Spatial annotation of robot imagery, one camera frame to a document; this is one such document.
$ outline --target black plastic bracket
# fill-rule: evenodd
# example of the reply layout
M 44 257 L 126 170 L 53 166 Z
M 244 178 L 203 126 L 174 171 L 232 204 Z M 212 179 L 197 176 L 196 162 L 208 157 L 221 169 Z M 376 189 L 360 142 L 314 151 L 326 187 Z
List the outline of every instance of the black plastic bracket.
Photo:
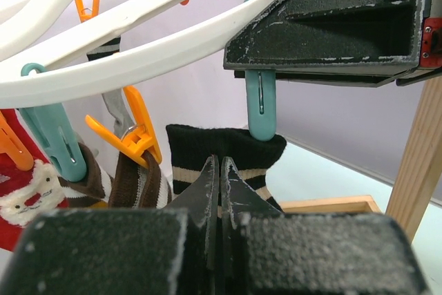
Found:
M 224 68 L 276 79 L 381 86 L 419 67 L 431 0 L 276 0 L 226 46 Z

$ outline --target wooden post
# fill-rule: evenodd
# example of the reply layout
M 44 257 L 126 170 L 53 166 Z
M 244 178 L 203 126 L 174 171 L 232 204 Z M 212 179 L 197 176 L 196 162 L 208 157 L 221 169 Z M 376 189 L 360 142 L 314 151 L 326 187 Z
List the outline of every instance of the wooden post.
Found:
M 386 214 L 410 241 L 442 173 L 442 77 L 426 81 Z

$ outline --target wooden tray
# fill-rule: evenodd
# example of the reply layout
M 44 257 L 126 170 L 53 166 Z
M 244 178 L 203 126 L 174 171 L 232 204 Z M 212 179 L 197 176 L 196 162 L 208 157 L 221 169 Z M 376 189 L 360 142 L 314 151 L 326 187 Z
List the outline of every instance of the wooden tray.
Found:
M 370 195 L 280 203 L 285 213 L 374 212 L 381 213 Z

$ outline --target white stripe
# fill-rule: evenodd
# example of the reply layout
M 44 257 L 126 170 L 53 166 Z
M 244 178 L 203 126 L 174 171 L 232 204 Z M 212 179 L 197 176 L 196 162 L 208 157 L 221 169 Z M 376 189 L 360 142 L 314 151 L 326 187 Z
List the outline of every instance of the white stripe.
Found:
M 238 171 L 240 174 L 240 177 L 246 181 L 249 179 L 256 178 L 257 176 L 265 175 L 267 172 L 267 169 L 243 169 L 241 171 Z
M 173 179 L 175 181 L 183 181 L 194 183 L 200 176 L 200 171 L 192 171 L 191 169 L 182 169 L 181 167 L 172 167 Z
M 148 170 L 145 169 L 143 166 L 138 166 L 137 172 L 138 172 L 137 197 L 135 199 L 135 203 L 132 206 L 132 209 L 138 209 L 138 205 L 140 205 L 141 194 L 144 190 L 144 187 L 146 186 Z
M 264 186 L 263 188 L 259 188 L 256 190 L 256 193 L 263 199 L 263 200 L 268 200 L 271 197 L 271 193 L 270 191 L 267 189 L 266 186 Z
M 107 202 L 109 202 L 109 196 L 111 195 L 111 191 L 112 191 L 111 177 L 109 176 L 109 174 L 106 173 L 105 170 L 102 169 L 102 167 L 100 165 L 98 165 L 98 167 L 99 167 L 99 171 L 101 172 L 101 176 L 102 176 L 102 187 L 104 190 L 103 201 L 107 203 Z
M 191 169 L 183 169 L 181 167 L 172 167 L 173 179 L 175 181 L 183 181 L 188 183 L 194 183 L 200 176 L 200 171 L 193 171 Z M 267 172 L 267 169 L 243 169 L 239 171 L 240 177 L 246 181 L 249 179 L 263 176 Z
M 169 182 L 161 172 L 160 190 L 158 191 L 157 209 L 165 207 L 168 203 L 169 197 Z
M 70 187 L 62 187 L 63 189 L 63 193 L 66 196 L 66 198 L 81 198 L 81 197 L 86 197 L 85 194 L 80 193 Z
M 97 53 L 115 52 L 119 50 L 119 43 L 115 45 L 99 46 L 96 49 L 87 52 L 88 55 L 96 55 Z

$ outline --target black and white striped sock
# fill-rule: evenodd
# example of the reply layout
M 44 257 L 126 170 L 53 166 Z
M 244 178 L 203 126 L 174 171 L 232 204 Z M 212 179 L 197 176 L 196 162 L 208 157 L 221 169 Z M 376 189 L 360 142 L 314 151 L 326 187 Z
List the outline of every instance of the black and white striped sock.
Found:
M 275 135 L 267 142 L 255 140 L 245 129 L 199 129 L 166 126 L 172 154 L 173 192 L 179 195 L 195 182 L 210 155 L 231 157 L 241 178 L 264 200 L 281 209 L 267 189 L 265 176 L 282 155 L 285 138 Z
M 97 60 L 104 57 L 108 57 L 110 55 L 113 55 L 116 52 L 119 52 L 119 43 L 121 42 L 122 38 L 120 36 L 111 39 L 107 43 L 94 48 L 92 51 L 89 51 L 86 53 L 88 60 Z

